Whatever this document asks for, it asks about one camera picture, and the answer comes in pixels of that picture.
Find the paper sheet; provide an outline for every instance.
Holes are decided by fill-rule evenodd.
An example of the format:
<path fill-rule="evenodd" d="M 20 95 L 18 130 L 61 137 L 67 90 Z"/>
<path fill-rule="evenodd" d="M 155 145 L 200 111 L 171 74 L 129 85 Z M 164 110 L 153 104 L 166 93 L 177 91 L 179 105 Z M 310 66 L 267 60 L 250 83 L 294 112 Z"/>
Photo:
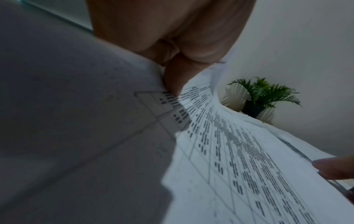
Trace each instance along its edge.
<path fill-rule="evenodd" d="M 153 63 L 4 8 L 1 158 L 17 175 L 2 178 L 1 223 L 354 220 L 353 205 L 276 137 L 224 116 L 212 91 L 222 68 L 175 98 Z"/>

